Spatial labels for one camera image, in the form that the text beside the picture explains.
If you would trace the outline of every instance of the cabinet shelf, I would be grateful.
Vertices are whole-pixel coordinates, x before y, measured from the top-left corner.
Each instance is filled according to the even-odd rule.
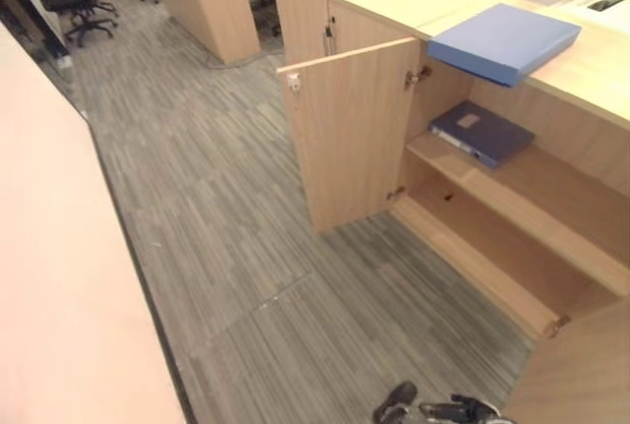
[[[617,296],[630,295],[630,201],[530,146],[497,169],[425,133],[407,150]]]
[[[392,214],[532,337],[592,284],[441,176],[398,200]]]

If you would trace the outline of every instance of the blue binder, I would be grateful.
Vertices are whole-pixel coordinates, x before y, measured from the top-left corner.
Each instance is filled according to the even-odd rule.
[[[579,26],[497,4],[429,40],[430,57],[506,87],[570,47]]]
[[[490,168],[496,168],[534,139],[527,129],[470,101],[431,121],[429,129]]]

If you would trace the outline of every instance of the cabinet door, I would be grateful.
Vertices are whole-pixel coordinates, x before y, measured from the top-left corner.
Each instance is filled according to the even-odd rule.
[[[505,416],[519,424],[630,423],[630,299],[541,341]]]
[[[328,0],[276,0],[283,28],[286,64],[306,62],[330,53],[325,30]]]
[[[410,37],[279,69],[317,230],[390,205],[413,93],[405,79],[418,71],[420,45]]]
[[[409,33],[384,24],[365,12],[329,0],[328,14],[334,53],[344,53],[379,43],[409,37]]]

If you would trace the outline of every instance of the open cabinet door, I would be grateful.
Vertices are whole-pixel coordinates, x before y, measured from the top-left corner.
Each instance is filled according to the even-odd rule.
[[[410,37],[279,69],[316,230],[389,206],[420,46]]]
[[[542,340],[504,414],[518,424],[630,423],[630,299]]]

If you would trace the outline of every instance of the floor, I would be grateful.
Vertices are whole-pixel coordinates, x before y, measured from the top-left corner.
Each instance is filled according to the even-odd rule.
[[[161,5],[107,1],[78,99],[197,421],[367,423],[405,379],[501,405],[532,344],[500,311],[388,214],[312,233],[273,6],[268,54],[219,70]]]

